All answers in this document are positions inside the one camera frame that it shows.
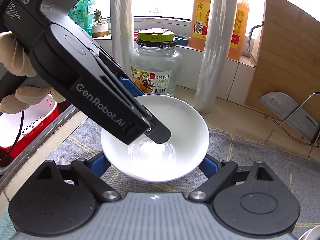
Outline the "left gloved hand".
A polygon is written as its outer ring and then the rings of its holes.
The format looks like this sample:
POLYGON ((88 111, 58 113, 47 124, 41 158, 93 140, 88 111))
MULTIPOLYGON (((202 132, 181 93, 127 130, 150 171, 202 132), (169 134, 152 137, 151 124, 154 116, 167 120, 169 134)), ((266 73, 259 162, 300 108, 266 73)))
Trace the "left gloved hand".
MULTIPOLYGON (((18 43, 13 33, 1 33, 1 63, 15 76, 35 77, 37 75, 29 55, 18 43)), ((44 88, 23 86, 18 88, 14 94, 1 100, 1 112, 16 114, 24 111, 30 106, 40 103, 49 93, 58 103, 66 100, 50 86, 44 88)))

